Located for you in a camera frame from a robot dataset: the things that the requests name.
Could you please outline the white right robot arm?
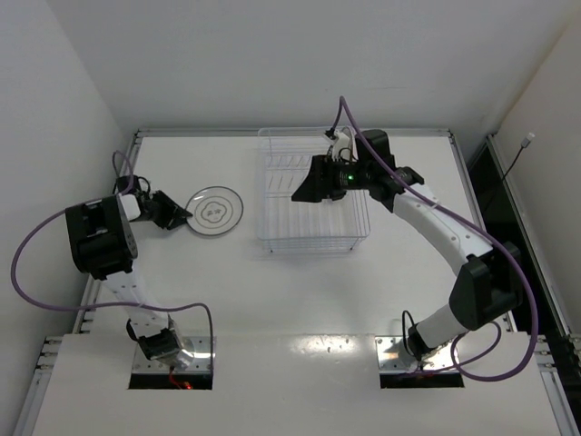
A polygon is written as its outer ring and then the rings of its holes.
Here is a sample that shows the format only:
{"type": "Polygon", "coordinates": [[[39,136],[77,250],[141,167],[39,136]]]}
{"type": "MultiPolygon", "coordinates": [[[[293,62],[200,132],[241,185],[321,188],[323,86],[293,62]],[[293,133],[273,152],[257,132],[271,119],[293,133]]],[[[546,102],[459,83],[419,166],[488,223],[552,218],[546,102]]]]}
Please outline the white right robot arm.
{"type": "Polygon", "coordinates": [[[502,253],[435,207],[437,198],[423,177],[408,166],[396,165],[386,132],[374,129],[352,136],[335,130],[324,137],[329,149],[312,157],[292,201],[338,201],[349,191],[366,190],[419,232],[456,276],[448,302],[408,330],[407,351],[416,360],[523,302],[522,286],[502,253]]]}

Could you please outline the white plate teal rim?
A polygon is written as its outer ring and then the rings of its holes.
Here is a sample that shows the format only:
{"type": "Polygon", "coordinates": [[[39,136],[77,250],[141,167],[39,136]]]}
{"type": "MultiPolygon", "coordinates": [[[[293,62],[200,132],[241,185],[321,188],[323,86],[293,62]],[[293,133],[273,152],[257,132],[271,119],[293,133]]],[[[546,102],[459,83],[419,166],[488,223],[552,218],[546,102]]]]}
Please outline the white plate teal rim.
{"type": "Polygon", "coordinates": [[[241,221],[244,203],[226,186],[210,186],[195,193],[186,204],[191,214],[188,227],[204,237],[218,237],[232,231],[241,221]]]}

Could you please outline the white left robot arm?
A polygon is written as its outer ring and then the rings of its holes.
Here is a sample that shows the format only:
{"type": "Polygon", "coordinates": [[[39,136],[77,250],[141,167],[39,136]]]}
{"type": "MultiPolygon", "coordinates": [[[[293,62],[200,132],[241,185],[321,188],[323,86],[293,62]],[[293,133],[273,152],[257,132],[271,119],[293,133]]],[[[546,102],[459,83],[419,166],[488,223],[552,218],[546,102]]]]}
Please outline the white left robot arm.
{"type": "Polygon", "coordinates": [[[164,192],[143,189],[138,176],[120,176],[116,186],[117,194],[65,210],[74,264],[126,308],[126,330],[146,359],[184,368],[192,362],[192,351],[171,316],[144,288],[131,223],[151,222],[172,231],[187,224],[192,214],[164,192]]]}

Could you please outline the white plate orange sunburst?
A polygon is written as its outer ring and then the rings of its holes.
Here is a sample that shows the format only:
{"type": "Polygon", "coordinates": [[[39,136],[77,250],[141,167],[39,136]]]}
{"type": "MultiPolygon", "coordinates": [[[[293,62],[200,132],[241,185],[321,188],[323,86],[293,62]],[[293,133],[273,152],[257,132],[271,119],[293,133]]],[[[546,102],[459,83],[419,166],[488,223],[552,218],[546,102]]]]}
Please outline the white plate orange sunburst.
{"type": "Polygon", "coordinates": [[[344,147],[350,150],[352,153],[355,153],[355,138],[357,135],[355,130],[350,126],[345,125],[340,129],[340,132],[347,137],[344,147]]]}

